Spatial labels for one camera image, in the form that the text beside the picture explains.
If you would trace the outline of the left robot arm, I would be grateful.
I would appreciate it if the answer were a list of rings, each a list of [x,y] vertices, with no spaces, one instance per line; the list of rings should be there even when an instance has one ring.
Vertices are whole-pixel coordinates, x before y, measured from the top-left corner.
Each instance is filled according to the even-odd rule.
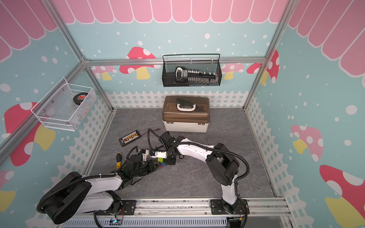
[[[135,178],[142,179],[160,166],[158,162],[146,159],[147,150],[139,150],[137,146],[132,150],[137,153],[128,153],[125,158],[117,153],[116,169],[110,174],[82,176],[78,172],[69,173],[40,199],[37,212],[47,214],[54,224],[87,212],[95,216],[98,211],[115,217],[124,214],[128,207],[116,191],[136,184]]]

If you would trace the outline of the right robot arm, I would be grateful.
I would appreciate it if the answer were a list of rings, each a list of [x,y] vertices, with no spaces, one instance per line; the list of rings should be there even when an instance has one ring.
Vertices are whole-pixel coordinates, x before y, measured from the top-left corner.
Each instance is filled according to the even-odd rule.
[[[152,156],[157,158],[163,155],[166,165],[175,165],[176,158],[183,159],[186,156],[205,162],[222,188],[222,198],[216,201],[217,205],[211,201],[212,209],[217,208],[228,214],[248,213],[248,207],[238,193],[238,181],[250,172],[250,166],[242,156],[229,151],[222,143],[204,145],[183,136],[172,137],[169,132],[158,136],[149,129],[147,141]]]

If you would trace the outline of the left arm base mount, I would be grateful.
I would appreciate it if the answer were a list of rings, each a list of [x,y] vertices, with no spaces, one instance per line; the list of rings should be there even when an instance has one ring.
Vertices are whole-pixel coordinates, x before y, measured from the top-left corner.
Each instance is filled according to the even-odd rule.
[[[97,215],[134,215],[136,209],[136,200],[115,200],[107,210],[99,210]]]

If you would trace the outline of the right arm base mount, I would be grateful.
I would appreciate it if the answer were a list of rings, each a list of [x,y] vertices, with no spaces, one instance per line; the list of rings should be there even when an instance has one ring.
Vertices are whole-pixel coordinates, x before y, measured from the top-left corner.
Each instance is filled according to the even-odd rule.
[[[250,213],[247,200],[241,198],[238,198],[233,205],[223,199],[212,199],[209,205],[213,215],[248,215]]]

